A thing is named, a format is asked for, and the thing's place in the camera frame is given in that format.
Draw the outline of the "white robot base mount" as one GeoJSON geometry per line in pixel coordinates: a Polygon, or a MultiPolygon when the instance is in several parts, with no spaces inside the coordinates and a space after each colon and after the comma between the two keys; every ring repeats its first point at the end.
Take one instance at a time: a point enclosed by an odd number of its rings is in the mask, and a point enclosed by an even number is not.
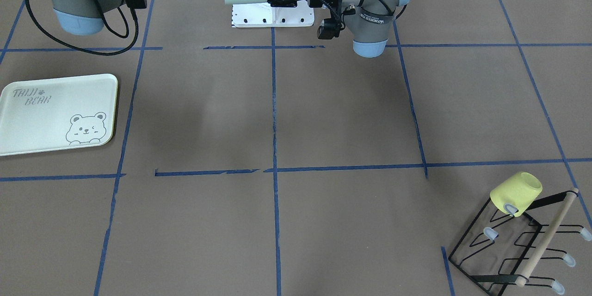
{"type": "Polygon", "coordinates": [[[298,1],[296,7],[236,4],[231,13],[231,26],[235,28],[309,27],[314,22],[314,10],[304,0],[298,1]]]}

